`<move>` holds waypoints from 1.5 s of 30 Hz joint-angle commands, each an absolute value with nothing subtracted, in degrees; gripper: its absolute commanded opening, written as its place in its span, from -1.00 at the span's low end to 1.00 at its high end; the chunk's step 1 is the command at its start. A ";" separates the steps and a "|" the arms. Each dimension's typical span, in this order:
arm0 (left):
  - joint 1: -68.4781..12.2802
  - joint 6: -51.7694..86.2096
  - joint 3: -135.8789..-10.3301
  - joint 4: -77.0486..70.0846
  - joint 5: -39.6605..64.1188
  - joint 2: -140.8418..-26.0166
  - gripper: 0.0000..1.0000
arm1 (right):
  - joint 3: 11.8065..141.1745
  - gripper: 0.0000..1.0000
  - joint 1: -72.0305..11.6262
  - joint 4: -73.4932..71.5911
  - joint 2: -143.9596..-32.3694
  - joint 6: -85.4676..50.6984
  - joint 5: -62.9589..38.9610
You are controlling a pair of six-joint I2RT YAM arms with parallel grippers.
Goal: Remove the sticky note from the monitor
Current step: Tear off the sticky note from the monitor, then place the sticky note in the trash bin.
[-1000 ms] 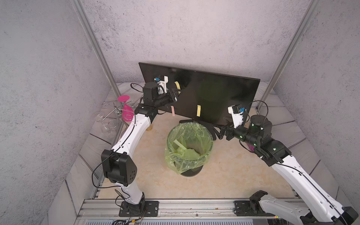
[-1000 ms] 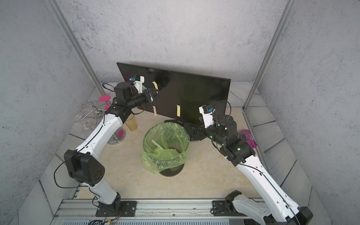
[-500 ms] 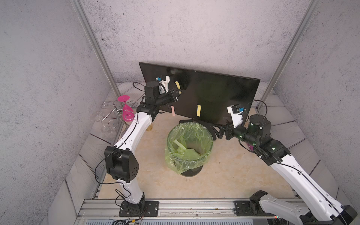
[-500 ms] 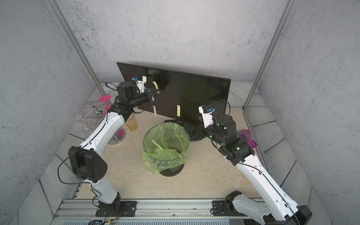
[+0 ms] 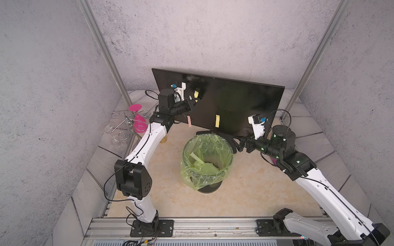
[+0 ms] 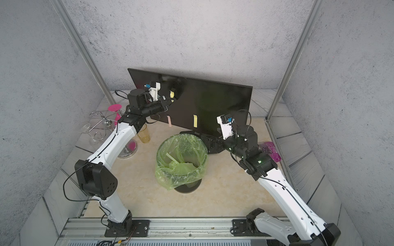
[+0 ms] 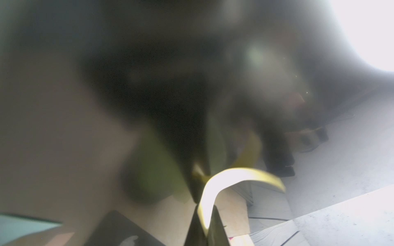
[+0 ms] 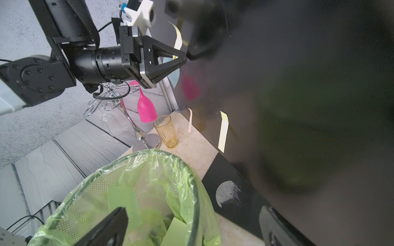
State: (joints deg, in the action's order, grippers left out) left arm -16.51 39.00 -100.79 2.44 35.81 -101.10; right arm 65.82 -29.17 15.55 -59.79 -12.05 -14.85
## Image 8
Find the light blue sticky note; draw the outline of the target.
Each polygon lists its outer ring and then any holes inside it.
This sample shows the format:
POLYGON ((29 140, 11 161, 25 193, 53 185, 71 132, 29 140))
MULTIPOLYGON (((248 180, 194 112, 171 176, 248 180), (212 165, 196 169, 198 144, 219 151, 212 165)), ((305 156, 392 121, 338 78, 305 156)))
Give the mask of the light blue sticky note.
MULTIPOLYGON (((169 62, 169 61, 172 61, 172 60, 173 60, 173 58, 164 57, 163 58, 163 63, 166 63, 166 62, 169 62)), ((177 86, 177 83, 178 83, 179 78, 180 78, 180 69, 178 68, 178 69, 174 70, 174 72, 169 74, 167 77, 170 80, 173 88, 175 88, 177 86)))

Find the small pink strip note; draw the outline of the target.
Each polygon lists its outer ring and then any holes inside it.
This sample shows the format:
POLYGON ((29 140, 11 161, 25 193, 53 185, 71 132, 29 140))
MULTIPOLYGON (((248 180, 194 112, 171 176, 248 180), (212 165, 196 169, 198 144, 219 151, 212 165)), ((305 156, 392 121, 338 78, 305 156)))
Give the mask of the small pink strip note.
POLYGON ((192 118, 193 118, 193 112, 191 108, 188 108, 189 110, 189 127, 188 127, 188 133, 191 133, 191 129, 192 129, 192 118))

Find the yellow strip sticky note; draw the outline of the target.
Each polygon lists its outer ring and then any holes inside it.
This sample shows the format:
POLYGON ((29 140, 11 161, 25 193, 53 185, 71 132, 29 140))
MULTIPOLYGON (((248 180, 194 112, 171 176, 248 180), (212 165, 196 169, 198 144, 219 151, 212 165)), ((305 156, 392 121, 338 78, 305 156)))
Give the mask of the yellow strip sticky note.
POLYGON ((179 28, 176 25, 174 25, 173 23, 170 23, 170 24, 173 26, 173 28, 175 29, 175 33, 176 33, 176 38, 175 38, 175 42, 174 42, 174 49, 181 50, 181 48, 183 46, 188 47, 189 43, 183 40, 181 31, 179 30, 179 28))

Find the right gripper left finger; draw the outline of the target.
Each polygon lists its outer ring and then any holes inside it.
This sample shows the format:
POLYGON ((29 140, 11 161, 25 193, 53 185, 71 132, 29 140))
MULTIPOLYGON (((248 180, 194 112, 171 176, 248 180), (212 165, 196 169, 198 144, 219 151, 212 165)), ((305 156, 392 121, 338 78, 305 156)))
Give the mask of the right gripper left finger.
POLYGON ((122 246, 127 226, 126 208, 118 207, 74 245, 122 246))

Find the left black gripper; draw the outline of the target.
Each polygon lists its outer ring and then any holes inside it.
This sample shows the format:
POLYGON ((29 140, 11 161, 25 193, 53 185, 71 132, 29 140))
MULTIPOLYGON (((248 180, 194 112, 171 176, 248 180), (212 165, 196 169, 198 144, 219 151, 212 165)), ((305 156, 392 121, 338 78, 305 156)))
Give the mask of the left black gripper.
POLYGON ((156 84, 186 64, 186 53, 149 36, 143 36, 138 26, 120 26, 120 79, 140 81, 145 89, 156 84), (158 64, 159 57, 175 59, 158 64))

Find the green square sticky note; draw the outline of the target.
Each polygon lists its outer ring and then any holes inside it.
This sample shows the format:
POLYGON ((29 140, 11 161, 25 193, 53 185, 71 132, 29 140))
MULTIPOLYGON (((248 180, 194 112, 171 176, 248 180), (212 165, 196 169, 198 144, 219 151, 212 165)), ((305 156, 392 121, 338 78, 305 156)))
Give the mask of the green square sticky note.
POLYGON ((108 187, 109 212, 118 207, 126 209, 128 216, 127 233, 131 233, 142 223, 142 213, 138 204, 134 187, 128 186, 109 186, 108 187))

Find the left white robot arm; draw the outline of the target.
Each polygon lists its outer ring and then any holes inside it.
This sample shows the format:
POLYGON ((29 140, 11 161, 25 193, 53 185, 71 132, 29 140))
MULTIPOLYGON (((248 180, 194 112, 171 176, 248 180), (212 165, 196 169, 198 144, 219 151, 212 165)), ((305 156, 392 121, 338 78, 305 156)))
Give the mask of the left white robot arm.
POLYGON ((77 82, 93 96, 89 115, 103 100, 118 105, 140 88, 155 88, 183 66, 180 45, 165 45, 146 32, 156 22, 152 1, 129 1, 111 19, 117 44, 101 47, 85 1, 31 1, 30 6, 51 47, 51 55, 33 55, 1 63, 1 114, 33 107, 60 96, 77 82))

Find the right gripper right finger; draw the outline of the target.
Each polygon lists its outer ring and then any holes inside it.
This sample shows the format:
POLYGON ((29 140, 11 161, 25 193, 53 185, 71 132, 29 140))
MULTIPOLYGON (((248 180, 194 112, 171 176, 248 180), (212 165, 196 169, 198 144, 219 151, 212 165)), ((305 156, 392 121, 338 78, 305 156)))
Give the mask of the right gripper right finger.
POLYGON ((314 246, 294 226, 279 215, 273 207, 263 206, 259 223, 266 246, 314 246))

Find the small yellow strip note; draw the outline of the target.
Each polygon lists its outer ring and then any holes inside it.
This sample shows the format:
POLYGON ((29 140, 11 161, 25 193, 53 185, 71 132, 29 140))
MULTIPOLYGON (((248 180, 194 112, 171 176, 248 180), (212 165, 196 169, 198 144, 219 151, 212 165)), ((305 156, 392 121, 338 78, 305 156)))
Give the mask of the small yellow strip note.
POLYGON ((221 128, 220 128, 220 135, 219 135, 219 142, 218 142, 218 149, 224 153, 225 152, 225 146, 226 146, 226 138, 227 138, 227 133, 228 133, 228 128, 229 128, 229 120, 228 120, 228 115, 220 111, 221 114, 221 128))

